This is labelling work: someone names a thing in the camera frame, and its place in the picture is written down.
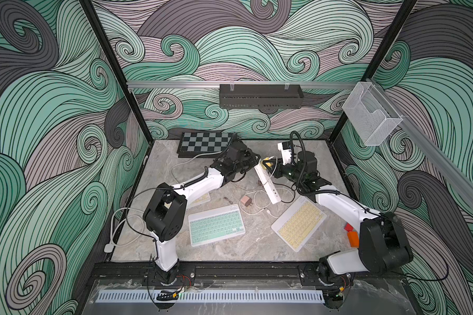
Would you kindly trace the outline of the white power strip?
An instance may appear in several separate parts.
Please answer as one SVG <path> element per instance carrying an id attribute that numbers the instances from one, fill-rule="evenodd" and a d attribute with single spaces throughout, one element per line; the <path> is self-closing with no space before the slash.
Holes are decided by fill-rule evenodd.
<path id="1" fill-rule="evenodd" d="M 258 178 L 272 204 L 277 204 L 282 201 L 275 185 L 271 181 L 271 176 L 268 175 L 266 172 L 266 169 L 260 162 L 254 167 L 254 170 L 256 171 Z"/>

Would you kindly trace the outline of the pink charger adapter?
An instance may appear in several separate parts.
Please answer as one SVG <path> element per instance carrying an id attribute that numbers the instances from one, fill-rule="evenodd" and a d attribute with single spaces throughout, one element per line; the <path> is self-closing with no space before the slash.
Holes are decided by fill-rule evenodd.
<path id="1" fill-rule="evenodd" d="M 240 199 L 240 205 L 244 206 L 244 207 L 249 207 L 252 205 L 252 198 L 247 196 L 247 195 L 244 195 L 241 199 Z"/>

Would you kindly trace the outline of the yellow keyboard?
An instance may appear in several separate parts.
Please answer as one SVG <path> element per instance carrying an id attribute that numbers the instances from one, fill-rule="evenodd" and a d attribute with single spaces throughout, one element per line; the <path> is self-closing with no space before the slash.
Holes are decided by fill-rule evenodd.
<path id="1" fill-rule="evenodd" d="M 196 200 L 192 201 L 188 206 L 187 208 L 190 209 L 190 208 L 193 208 L 193 207 L 197 207 L 197 206 L 201 206 L 205 203 L 208 203 L 211 201 L 211 198 L 210 198 L 210 193 L 207 192 L 206 194 L 202 195 L 201 197 L 197 198 Z"/>
<path id="2" fill-rule="evenodd" d="M 302 196 L 272 224 L 271 229 L 298 253 L 326 218 L 315 203 Z"/>

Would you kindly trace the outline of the green wireless keyboard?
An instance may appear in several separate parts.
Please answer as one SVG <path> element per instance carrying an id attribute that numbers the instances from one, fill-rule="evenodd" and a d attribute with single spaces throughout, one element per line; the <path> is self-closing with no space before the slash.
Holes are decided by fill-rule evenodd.
<path id="1" fill-rule="evenodd" d="M 192 247 L 227 240 L 246 233 L 238 205 L 190 214 L 188 223 Z"/>

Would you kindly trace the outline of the yellow charger adapter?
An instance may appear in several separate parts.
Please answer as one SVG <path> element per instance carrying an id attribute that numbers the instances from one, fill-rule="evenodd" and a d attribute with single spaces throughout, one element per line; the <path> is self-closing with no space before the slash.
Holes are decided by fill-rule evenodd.
<path id="1" fill-rule="evenodd" d="M 261 164 L 266 170 L 273 171 L 274 167 L 277 164 L 277 158 L 276 157 L 268 157 L 268 158 L 262 160 Z"/>

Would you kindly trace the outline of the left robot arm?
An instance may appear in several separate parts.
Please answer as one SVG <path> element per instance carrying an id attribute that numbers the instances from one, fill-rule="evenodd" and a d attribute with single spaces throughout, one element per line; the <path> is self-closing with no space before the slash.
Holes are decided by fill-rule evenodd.
<path id="1" fill-rule="evenodd" d="M 169 272 L 178 264 L 175 237 L 183 226 L 188 206 L 202 195 L 230 183 L 238 173 L 253 169 L 260 159 L 242 140 L 234 139 L 201 175 L 178 185 L 158 185 L 144 211 L 143 221 L 155 240 L 155 263 L 161 271 Z"/>

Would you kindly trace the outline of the black chessboard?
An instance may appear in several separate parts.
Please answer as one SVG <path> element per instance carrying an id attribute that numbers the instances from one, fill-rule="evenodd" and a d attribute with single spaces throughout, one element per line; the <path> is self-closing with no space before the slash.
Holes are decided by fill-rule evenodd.
<path id="1" fill-rule="evenodd" d="M 177 154 L 179 158 L 215 158 L 222 153 L 233 138 L 233 133 L 185 132 L 181 135 Z"/>

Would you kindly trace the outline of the red block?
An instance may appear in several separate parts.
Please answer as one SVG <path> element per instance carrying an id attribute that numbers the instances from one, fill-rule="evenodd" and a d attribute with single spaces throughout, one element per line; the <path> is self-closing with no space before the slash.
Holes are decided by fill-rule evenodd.
<path id="1" fill-rule="evenodd" d="M 344 230 L 346 230 L 347 232 L 351 232 L 353 231 L 353 227 L 350 224 L 346 223 Z"/>

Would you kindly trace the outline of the orange red tool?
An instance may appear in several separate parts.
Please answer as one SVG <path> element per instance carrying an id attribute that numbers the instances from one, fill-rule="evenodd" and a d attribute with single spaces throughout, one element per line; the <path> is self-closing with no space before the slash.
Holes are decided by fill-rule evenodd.
<path id="1" fill-rule="evenodd" d="M 349 244 L 352 248 L 359 247 L 359 235 L 356 231 L 352 230 L 352 231 L 347 232 L 347 237 L 349 240 Z"/>

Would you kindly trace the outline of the black wall tray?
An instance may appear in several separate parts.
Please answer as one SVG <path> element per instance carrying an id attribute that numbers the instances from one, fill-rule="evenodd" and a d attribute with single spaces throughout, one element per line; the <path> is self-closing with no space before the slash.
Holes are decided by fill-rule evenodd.
<path id="1" fill-rule="evenodd" d="M 299 109 L 304 93 L 299 85 L 291 84 L 221 84 L 219 105 L 221 108 L 258 109 L 273 113 L 279 109 Z"/>

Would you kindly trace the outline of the clear plastic wall bin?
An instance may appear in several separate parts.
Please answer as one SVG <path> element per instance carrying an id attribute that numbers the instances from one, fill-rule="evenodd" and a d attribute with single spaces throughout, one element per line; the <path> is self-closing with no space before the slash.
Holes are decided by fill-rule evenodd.
<path id="1" fill-rule="evenodd" d="M 356 84 L 342 107 L 365 146 L 379 146 L 403 121 L 391 99 L 377 84 Z"/>

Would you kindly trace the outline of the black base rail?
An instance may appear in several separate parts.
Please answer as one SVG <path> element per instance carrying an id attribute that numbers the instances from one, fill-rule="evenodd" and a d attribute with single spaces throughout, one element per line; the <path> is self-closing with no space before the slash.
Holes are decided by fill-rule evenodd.
<path id="1" fill-rule="evenodd" d="M 351 272 L 345 276 L 322 276 L 319 262 L 189 262 L 181 261 L 173 269 L 176 277 L 165 280 L 153 262 L 102 262 L 90 274 L 86 288 L 95 284 L 126 283 L 148 287 L 208 287 L 212 284 L 237 282 L 284 282 L 300 287 L 329 288 L 341 284 L 349 286 L 355 280 L 402 280 L 391 272 L 374 275 Z"/>

